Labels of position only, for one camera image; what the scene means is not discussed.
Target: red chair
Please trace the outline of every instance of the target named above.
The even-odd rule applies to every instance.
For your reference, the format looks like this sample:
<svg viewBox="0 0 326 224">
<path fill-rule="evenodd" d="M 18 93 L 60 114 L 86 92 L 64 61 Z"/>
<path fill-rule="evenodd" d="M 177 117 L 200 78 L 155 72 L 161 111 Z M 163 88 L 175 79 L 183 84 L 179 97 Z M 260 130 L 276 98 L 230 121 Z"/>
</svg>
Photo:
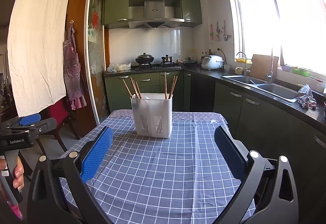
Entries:
<svg viewBox="0 0 326 224">
<path fill-rule="evenodd" d="M 62 128 L 64 123 L 68 123 L 72 133 L 75 136 L 75 138 L 80 139 L 80 137 L 76 133 L 76 130 L 74 129 L 74 127 L 73 127 L 73 125 L 71 123 L 69 112 L 68 112 L 67 106 L 66 106 L 66 97 L 60 99 L 54 105 L 50 105 L 46 109 L 46 111 L 43 112 L 42 118 L 50 118 L 50 117 L 53 117 L 53 118 L 55 118 L 57 120 L 57 128 L 55 130 L 53 130 L 53 131 L 48 132 L 47 134 L 53 134 L 54 138 L 59 142 L 62 149 L 66 152 L 68 149 L 66 148 L 66 146 L 63 143 L 63 141 L 62 141 L 62 139 L 60 137 L 60 134 L 59 134 L 59 130 Z M 43 147 L 40 140 L 38 140 L 38 144 L 39 144 L 43 154 L 46 155 L 45 149 L 44 149 L 44 147 Z"/>
</svg>

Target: plastic bag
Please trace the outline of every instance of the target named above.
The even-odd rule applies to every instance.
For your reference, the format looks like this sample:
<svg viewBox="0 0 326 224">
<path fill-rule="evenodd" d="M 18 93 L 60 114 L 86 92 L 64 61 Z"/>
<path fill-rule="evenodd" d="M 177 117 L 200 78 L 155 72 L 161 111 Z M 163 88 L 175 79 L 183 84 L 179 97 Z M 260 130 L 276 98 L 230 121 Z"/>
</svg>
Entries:
<svg viewBox="0 0 326 224">
<path fill-rule="evenodd" d="M 124 70 L 130 70 L 131 69 L 131 63 L 129 64 L 117 64 L 117 63 L 110 63 L 107 70 L 110 72 L 117 72 L 117 71 L 124 71 Z"/>
</svg>

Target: hand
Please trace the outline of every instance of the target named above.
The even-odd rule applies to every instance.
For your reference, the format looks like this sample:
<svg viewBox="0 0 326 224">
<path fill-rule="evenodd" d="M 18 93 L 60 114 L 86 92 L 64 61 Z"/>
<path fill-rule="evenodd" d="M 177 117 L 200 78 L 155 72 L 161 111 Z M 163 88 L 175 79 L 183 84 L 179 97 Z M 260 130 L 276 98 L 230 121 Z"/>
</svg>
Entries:
<svg viewBox="0 0 326 224">
<path fill-rule="evenodd" d="M 4 170 L 7 166 L 7 162 L 5 159 L 0 159 L 0 171 Z M 17 157 L 17 166 L 14 171 L 15 179 L 13 181 L 14 188 L 18 188 L 18 190 L 22 190 L 24 187 L 24 168 L 22 166 L 22 162 L 19 157 Z"/>
</svg>

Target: faucet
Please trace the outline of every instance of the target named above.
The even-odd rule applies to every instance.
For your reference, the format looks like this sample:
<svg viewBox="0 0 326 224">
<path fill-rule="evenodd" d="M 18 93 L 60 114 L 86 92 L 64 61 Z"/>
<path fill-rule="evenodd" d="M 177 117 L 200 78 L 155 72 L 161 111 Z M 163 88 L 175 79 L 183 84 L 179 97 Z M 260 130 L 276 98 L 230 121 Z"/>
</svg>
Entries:
<svg viewBox="0 0 326 224">
<path fill-rule="evenodd" d="M 249 70 L 247 70 L 247 56 L 246 56 L 246 54 L 245 54 L 244 52 L 242 52 L 242 51 L 238 52 L 237 55 L 238 55 L 239 53 L 242 53 L 242 54 L 244 55 L 245 59 L 246 59 L 246 60 L 245 60 L 245 64 L 244 64 L 244 65 L 245 65 L 245 67 L 244 67 L 244 70 L 245 70 L 245 71 L 243 72 L 243 76 L 246 77 L 246 76 L 247 76 L 247 71 L 250 72 Z"/>
<path fill-rule="evenodd" d="M 266 80 L 268 81 L 268 84 L 272 84 L 272 78 L 273 78 L 273 64 L 274 64 L 274 56 L 273 56 L 273 46 L 271 49 L 271 71 L 269 72 L 269 74 L 266 74 Z"/>
</svg>

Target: white plastic basket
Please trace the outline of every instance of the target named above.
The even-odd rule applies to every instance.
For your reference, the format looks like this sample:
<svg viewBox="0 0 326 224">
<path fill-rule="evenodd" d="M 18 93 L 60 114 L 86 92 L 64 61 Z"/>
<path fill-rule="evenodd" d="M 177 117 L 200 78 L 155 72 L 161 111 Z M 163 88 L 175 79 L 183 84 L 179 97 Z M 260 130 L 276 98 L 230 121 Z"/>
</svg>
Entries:
<svg viewBox="0 0 326 224">
<path fill-rule="evenodd" d="M 168 139 L 172 132 L 173 95 L 167 100 L 164 94 L 141 96 L 145 99 L 136 98 L 135 94 L 130 99 L 137 134 Z"/>
</svg>

